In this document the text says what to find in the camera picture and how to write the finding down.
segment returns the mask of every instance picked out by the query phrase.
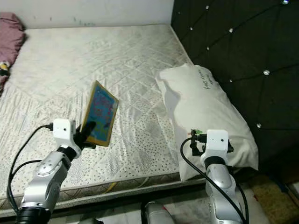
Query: pink blanket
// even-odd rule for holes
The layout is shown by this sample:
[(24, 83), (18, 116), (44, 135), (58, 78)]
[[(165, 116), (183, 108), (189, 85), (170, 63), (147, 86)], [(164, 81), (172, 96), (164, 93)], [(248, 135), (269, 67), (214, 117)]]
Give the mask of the pink blanket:
[(23, 26), (16, 15), (0, 13), (0, 95), (8, 78), (8, 68), (17, 58), (24, 38)]

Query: quilted mattress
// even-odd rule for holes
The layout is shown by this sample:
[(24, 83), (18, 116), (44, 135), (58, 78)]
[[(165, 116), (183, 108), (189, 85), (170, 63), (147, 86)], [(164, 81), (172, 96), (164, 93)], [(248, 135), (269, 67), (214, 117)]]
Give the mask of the quilted mattress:
[[(179, 181), (173, 128), (154, 78), (160, 70), (192, 62), (169, 25), (29, 29), (26, 34), (0, 98), (1, 216), (10, 209), (7, 175), (17, 150), (36, 127), (55, 118), (80, 124), (94, 80), (120, 100), (111, 142), (83, 150), (72, 162), (60, 208), (109, 191)], [(52, 133), (41, 130), (16, 166), (52, 150)], [(18, 204), (35, 166), (15, 176)]]

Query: headboard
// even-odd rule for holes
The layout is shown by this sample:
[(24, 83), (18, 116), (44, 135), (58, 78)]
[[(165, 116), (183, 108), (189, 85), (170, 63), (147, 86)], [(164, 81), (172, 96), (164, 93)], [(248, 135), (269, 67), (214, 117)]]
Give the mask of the headboard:
[(259, 169), (299, 159), (299, 0), (175, 0), (171, 25), (247, 121)]

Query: white wall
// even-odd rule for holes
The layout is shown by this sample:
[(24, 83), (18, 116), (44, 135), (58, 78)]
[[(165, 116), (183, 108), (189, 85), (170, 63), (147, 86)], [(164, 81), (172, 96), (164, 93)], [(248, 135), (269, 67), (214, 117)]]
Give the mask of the white wall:
[(170, 23), (174, 0), (0, 0), (27, 28)]

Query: white pillow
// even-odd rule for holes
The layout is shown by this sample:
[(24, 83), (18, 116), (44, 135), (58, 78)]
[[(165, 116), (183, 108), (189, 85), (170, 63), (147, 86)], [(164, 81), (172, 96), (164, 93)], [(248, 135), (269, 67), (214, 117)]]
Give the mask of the white pillow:
[[(183, 140), (190, 137), (191, 129), (199, 129), (203, 133), (208, 129), (225, 129), (235, 149), (228, 153), (228, 164), (257, 170), (258, 151), (252, 133), (208, 69), (184, 64), (161, 71), (156, 81), (174, 127), (178, 151)], [(192, 156), (189, 145), (190, 142), (187, 142), (184, 146), (186, 157), (204, 170), (199, 157)], [(178, 159), (182, 181), (198, 175), (180, 153)]]

